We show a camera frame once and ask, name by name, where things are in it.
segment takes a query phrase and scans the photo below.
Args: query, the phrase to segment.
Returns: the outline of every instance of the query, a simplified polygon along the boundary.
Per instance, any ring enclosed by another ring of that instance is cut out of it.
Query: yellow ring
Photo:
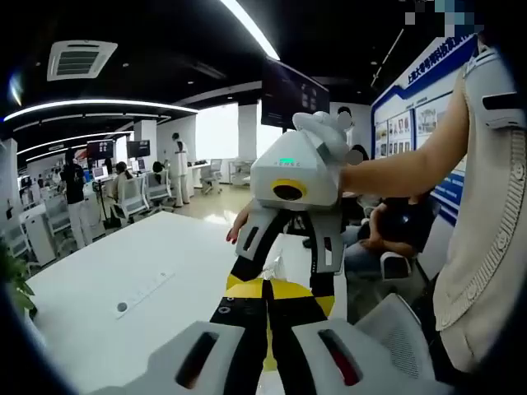
[[[307,188],[305,185],[300,181],[296,181],[295,179],[275,179],[271,184],[271,189],[275,189],[276,187],[280,187],[282,185],[287,185],[289,187],[298,189],[302,193],[302,197],[307,195]]]

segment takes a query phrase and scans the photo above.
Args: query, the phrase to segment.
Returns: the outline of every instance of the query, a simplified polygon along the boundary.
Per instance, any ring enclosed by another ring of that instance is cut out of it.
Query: ceiling
[[[18,15],[13,14],[2,27],[9,40],[2,55],[2,116],[31,105],[78,98],[172,104],[203,92],[261,80],[263,50],[219,0],[140,0],[132,7],[123,0],[57,6],[40,3],[31,5],[32,12],[23,4],[18,6]],[[331,77],[322,81],[332,101],[370,104],[431,42],[432,32],[438,31],[434,26],[444,23],[430,20],[426,29],[419,30],[405,26],[404,12],[414,11],[412,1],[387,0],[382,5],[336,0],[238,3],[282,62],[308,76]],[[371,87],[374,73],[402,28],[399,42]],[[51,45],[61,40],[108,41],[117,43],[118,48],[95,79],[47,81]],[[21,106],[8,93],[13,75],[20,78]],[[251,102],[258,97],[259,90],[253,90],[220,95],[189,107],[200,109],[229,100]],[[172,118],[185,115],[170,114]],[[27,121],[24,117],[18,117],[16,123],[3,123],[0,130],[1,136],[12,136],[19,142],[19,150],[86,131],[115,130],[131,120],[115,116],[89,122],[85,118],[63,120],[45,128],[40,125],[13,132]]]

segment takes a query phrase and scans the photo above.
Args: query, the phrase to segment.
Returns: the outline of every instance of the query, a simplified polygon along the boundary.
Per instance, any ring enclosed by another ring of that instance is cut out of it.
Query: window
[[[281,135],[282,129],[262,124],[262,102],[256,109],[256,157],[260,157]]]
[[[196,159],[238,156],[238,104],[203,109],[196,115]]]

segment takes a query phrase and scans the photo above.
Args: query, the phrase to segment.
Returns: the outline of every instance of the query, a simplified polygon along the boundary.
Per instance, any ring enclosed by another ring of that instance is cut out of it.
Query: black shirt
[[[380,236],[387,241],[409,244],[422,252],[436,219],[432,198],[418,204],[408,204],[408,199],[387,199],[385,204],[388,208],[379,217]]]
[[[66,200],[68,204],[79,203],[84,200],[84,171],[79,165],[65,165],[60,174],[62,181],[66,181]]]

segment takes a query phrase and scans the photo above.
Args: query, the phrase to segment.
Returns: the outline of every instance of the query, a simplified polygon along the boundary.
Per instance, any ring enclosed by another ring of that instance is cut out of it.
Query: air conditioner vent
[[[49,55],[48,81],[96,78],[116,48],[117,44],[102,41],[54,43]]]

